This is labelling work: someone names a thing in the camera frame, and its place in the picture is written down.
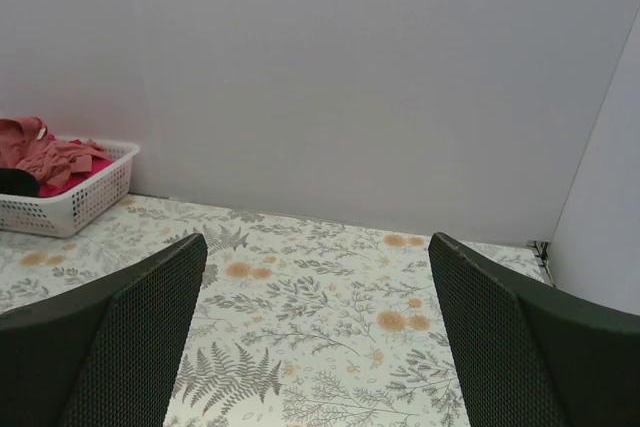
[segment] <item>clothes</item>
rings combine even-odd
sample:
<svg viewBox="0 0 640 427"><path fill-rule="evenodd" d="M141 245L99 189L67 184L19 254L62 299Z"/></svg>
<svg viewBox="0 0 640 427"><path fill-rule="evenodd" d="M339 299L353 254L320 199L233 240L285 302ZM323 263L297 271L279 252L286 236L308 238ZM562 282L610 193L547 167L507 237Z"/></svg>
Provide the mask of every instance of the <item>clothes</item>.
<svg viewBox="0 0 640 427"><path fill-rule="evenodd" d="M92 140L57 140L38 117L0 119L0 168L30 173L46 186L41 192L46 197L66 192L106 167L98 164L94 168L94 159L109 157Z"/></svg>
<svg viewBox="0 0 640 427"><path fill-rule="evenodd" d="M109 167L111 164L113 164L113 160L93 159L91 172L71 174L69 180L67 180L67 182L62 187L52 187L48 184L43 184L42 186L40 186L40 193L38 194L38 197L55 197L56 195L64 194L67 190L73 189L76 185L81 184L89 177Z"/></svg>
<svg viewBox="0 0 640 427"><path fill-rule="evenodd" d="M0 168L0 194L37 197L40 184L29 172Z"/></svg>

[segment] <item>black object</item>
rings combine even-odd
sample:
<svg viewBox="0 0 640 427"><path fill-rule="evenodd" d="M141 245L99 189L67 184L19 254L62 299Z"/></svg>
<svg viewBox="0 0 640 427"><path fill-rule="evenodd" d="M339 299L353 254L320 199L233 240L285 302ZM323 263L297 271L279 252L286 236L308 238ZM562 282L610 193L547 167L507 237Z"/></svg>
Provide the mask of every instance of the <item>black object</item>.
<svg viewBox="0 0 640 427"><path fill-rule="evenodd" d="M640 426L640 317L436 234L431 269L472 427Z"/></svg>
<svg viewBox="0 0 640 427"><path fill-rule="evenodd" d="M0 168L0 194L37 197L40 184L29 172Z"/></svg>
<svg viewBox="0 0 640 427"><path fill-rule="evenodd" d="M162 426L206 258L190 235L1 315L0 426Z"/></svg>

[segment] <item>wall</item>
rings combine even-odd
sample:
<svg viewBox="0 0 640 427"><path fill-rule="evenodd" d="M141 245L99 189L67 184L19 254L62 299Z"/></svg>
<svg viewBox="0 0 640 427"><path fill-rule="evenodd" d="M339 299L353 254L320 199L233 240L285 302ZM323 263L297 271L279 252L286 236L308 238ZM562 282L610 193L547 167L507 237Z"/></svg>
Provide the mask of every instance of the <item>wall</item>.
<svg viewBox="0 0 640 427"><path fill-rule="evenodd" d="M640 22L636 20L550 248L559 288L640 314Z"/></svg>
<svg viewBox="0 0 640 427"><path fill-rule="evenodd" d="M637 6L0 0L0 105L141 139L140 192L548 239Z"/></svg>

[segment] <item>laundry basket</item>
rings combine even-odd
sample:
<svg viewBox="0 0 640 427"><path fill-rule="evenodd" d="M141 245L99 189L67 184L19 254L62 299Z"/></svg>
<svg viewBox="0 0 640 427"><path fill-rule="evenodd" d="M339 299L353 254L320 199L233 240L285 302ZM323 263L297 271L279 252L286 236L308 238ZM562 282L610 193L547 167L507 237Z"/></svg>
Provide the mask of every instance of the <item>laundry basket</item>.
<svg viewBox="0 0 640 427"><path fill-rule="evenodd" d="M127 195L133 156L140 147L109 140L96 142L105 148L113 164L55 197L0 195L0 230L70 237Z"/></svg>

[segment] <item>floral pattern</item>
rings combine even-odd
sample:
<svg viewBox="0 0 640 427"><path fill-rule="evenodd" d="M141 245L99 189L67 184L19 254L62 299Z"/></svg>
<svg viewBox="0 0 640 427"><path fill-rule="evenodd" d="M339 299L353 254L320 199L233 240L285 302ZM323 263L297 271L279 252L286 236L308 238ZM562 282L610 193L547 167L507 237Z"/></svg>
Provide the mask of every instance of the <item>floral pattern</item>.
<svg viewBox="0 0 640 427"><path fill-rule="evenodd" d="M0 312L192 233L209 247L165 427L465 427L428 237L128 196L71 239L3 232ZM541 280L527 249L469 244Z"/></svg>

